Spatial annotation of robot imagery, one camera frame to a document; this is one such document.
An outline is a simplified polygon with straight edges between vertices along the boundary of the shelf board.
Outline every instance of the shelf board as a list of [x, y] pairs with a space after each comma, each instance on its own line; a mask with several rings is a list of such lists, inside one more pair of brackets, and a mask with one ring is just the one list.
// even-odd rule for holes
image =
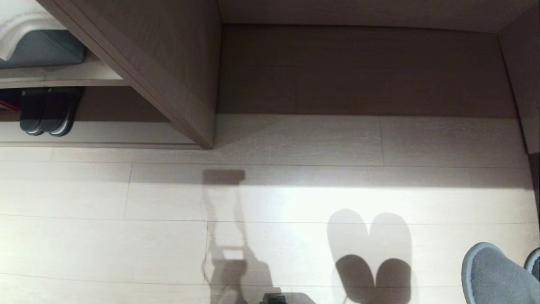
[[81, 64], [0, 69], [0, 89], [127, 85], [116, 72], [89, 50]]
[[71, 132], [30, 136], [19, 113], [0, 114], [0, 146], [198, 149], [131, 87], [88, 87]]

